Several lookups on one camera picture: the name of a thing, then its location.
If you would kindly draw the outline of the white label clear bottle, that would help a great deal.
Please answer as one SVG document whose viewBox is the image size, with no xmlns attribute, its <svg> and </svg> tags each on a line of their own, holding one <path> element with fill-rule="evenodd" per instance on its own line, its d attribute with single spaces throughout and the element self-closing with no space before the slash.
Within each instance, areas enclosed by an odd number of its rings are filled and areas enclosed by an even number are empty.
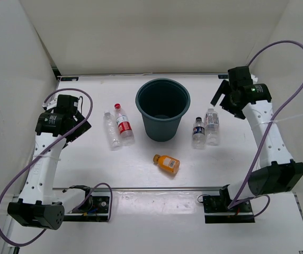
<svg viewBox="0 0 303 254">
<path fill-rule="evenodd" d="M 210 146 L 218 146 L 220 144 L 219 116 L 213 108 L 207 109 L 204 115 L 204 128 L 206 144 Z"/>
</svg>

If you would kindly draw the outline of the red label water bottle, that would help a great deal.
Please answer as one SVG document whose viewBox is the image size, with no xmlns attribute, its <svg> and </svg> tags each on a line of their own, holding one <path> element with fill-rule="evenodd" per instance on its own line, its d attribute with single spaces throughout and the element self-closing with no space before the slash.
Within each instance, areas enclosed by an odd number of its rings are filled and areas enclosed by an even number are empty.
<svg viewBox="0 0 303 254">
<path fill-rule="evenodd" d="M 134 143 L 134 134 L 126 112 L 119 103 L 114 105 L 114 118 L 117 124 L 119 136 L 125 146 Z"/>
</svg>

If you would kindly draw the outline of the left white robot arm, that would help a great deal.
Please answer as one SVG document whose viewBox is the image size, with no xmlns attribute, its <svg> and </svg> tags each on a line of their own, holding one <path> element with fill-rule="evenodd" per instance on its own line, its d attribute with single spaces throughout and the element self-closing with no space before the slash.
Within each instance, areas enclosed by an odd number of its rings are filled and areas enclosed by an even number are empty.
<svg viewBox="0 0 303 254">
<path fill-rule="evenodd" d="M 57 230 L 65 214 L 75 207 L 82 212 L 92 208 L 87 186 L 72 186 L 61 193 L 53 190 L 62 149 L 90 127 L 78 110 L 55 108 L 39 116 L 32 165 L 19 199 L 7 208 L 8 214 L 22 226 Z"/>
</svg>

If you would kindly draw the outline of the orange juice bottle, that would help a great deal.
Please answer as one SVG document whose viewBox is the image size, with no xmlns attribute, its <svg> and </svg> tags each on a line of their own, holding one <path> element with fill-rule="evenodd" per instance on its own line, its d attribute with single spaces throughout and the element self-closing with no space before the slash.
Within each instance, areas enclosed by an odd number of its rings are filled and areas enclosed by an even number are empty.
<svg viewBox="0 0 303 254">
<path fill-rule="evenodd" d="M 180 161 L 170 156 L 154 155 L 153 162 L 160 169 L 173 175 L 177 174 L 180 167 Z"/>
</svg>

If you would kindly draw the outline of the clear bottle without label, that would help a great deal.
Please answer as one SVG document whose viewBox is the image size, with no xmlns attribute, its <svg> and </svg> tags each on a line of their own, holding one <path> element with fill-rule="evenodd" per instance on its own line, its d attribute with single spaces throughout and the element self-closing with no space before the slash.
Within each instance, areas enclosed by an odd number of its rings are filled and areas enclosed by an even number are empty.
<svg viewBox="0 0 303 254">
<path fill-rule="evenodd" d="M 121 148 L 121 141 L 117 133 L 117 126 L 113 115 L 109 111 L 104 112 L 103 125 L 106 134 L 106 139 L 111 150 Z"/>
</svg>

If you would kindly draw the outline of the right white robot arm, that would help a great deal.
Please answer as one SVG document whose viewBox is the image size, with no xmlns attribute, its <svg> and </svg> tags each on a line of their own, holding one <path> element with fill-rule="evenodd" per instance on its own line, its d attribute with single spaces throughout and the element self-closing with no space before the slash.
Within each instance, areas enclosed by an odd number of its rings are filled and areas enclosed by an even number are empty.
<svg viewBox="0 0 303 254">
<path fill-rule="evenodd" d="M 272 97 L 265 84 L 246 80 L 233 86 L 223 80 L 211 104 L 220 106 L 234 117 L 247 120 L 257 145 L 257 152 L 242 182 L 226 187 L 220 198 L 223 210 L 231 212 L 240 202 L 265 194 L 290 192 L 303 176 L 303 163 L 296 162 L 284 144 L 274 122 Z"/>
</svg>

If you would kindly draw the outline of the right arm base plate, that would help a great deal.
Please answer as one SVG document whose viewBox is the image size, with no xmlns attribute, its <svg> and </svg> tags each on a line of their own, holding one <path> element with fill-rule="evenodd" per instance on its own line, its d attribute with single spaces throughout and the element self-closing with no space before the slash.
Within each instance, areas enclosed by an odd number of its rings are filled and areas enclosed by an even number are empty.
<svg viewBox="0 0 303 254">
<path fill-rule="evenodd" d="M 219 194 L 202 194 L 197 201 L 203 205 L 205 224 L 236 224 L 254 223 L 254 213 L 249 200 L 246 200 L 232 208 L 227 189 L 219 190 Z"/>
</svg>

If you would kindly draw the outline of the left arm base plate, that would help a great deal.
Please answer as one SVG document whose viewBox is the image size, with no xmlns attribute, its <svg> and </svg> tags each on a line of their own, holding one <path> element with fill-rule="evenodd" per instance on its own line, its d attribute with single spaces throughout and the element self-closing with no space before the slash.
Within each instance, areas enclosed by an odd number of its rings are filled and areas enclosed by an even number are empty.
<svg viewBox="0 0 303 254">
<path fill-rule="evenodd" d="M 112 194 L 93 192 L 76 212 L 65 214 L 63 222 L 109 222 L 111 209 Z"/>
</svg>

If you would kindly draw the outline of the blue label clear bottle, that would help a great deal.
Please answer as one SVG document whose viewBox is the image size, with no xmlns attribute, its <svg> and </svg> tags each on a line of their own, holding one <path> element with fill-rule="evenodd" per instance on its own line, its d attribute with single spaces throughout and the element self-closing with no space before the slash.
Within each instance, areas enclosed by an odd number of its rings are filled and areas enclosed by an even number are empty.
<svg viewBox="0 0 303 254">
<path fill-rule="evenodd" d="M 204 149 L 206 143 L 206 133 L 201 117 L 196 117 L 192 130 L 192 146 L 195 149 Z"/>
</svg>

